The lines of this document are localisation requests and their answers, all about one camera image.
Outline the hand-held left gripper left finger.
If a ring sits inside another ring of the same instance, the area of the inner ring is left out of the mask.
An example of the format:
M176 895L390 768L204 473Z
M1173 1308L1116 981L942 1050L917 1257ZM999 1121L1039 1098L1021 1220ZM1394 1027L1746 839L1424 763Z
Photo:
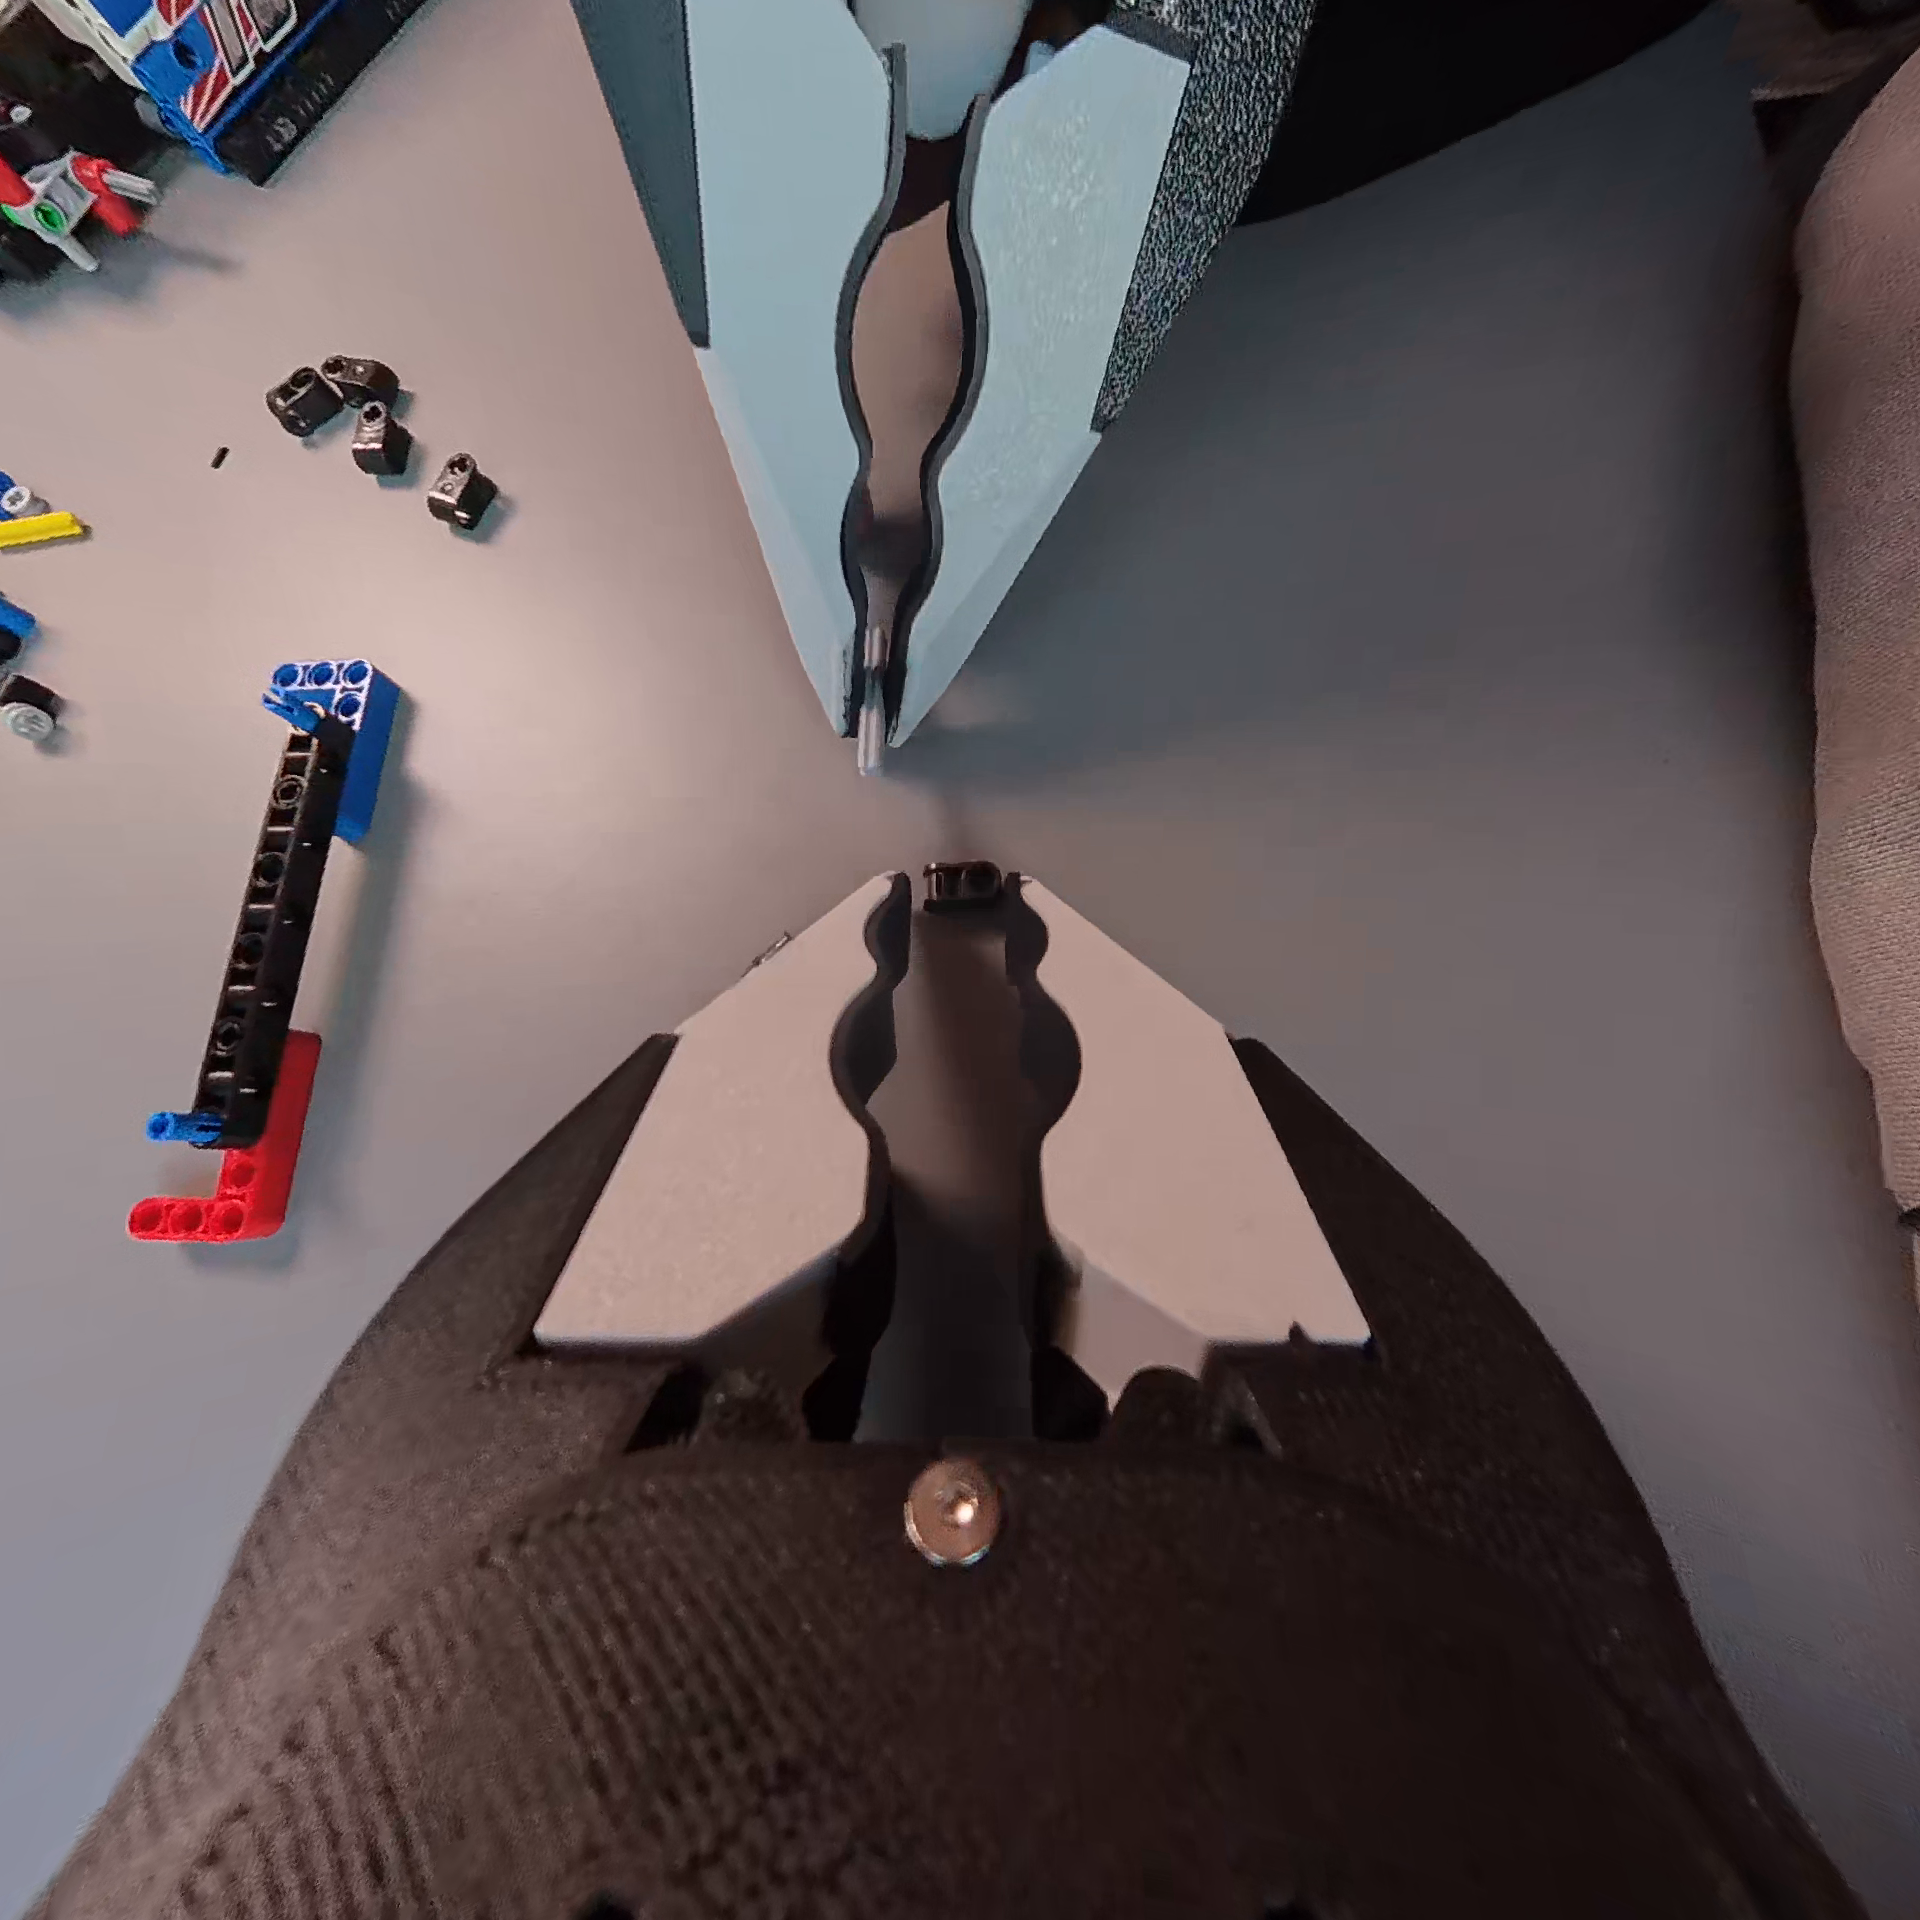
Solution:
M672 1036L535 1322L540 1347L835 1347L875 1242L912 885L886 872Z

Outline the pile of mixed lego pieces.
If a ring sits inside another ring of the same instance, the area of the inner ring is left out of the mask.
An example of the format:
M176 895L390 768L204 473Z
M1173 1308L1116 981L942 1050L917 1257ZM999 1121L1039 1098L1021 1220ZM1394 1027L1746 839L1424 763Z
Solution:
M26 553L51 545L83 543L83 517L55 511L31 489L11 484L3 495L3 552ZM18 661L36 636L36 616L3 594L3 724L35 748L52 744L64 719L64 697L31 680Z

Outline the blue white lego race car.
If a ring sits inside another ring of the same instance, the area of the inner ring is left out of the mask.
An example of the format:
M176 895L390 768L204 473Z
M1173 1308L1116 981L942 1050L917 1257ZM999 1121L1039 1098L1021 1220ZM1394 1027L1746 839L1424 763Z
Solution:
M418 2L4 2L7 281L96 273L178 164L263 185Z

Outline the person's beige sweatshirt torso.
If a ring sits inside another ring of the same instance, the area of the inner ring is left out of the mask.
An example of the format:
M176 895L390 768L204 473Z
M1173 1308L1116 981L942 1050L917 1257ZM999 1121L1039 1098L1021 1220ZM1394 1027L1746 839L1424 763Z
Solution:
M1810 898L1883 1185L1918 1218L1915 4L1739 4L1789 203L1788 402L1812 607Z

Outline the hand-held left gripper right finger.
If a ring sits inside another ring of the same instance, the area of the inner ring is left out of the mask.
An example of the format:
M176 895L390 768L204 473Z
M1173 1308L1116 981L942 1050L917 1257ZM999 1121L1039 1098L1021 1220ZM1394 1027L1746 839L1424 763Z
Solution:
M1370 1322L1223 1021L1046 885L1010 965L1069 1090L1039 1137L1044 1343L1104 1396L1229 1353L1363 1353Z

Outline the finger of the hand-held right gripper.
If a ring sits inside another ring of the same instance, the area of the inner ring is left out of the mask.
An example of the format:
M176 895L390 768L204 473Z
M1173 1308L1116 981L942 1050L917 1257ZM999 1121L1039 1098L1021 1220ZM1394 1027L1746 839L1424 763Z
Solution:
M895 604L890 745L948 690L1096 448L1191 67L1187 34L1107 21L967 112L948 226L964 355L922 473L927 553Z
M906 163L906 52L837 2L685 4L714 416L831 728L879 737L858 557L874 436L851 351Z

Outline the black blue red lego beam assembly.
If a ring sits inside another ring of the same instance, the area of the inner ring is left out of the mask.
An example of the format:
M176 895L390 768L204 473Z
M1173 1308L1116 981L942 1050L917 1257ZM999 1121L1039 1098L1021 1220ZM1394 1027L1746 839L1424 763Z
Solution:
M146 1137L219 1159L208 1195L158 1193L127 1213L132 1242L238 1243L280 1233L322 1040L294 1027L330 853L367 839L400 688L364 657L279 663L260 696L285 724L247 867L195 1105L158 1111Z

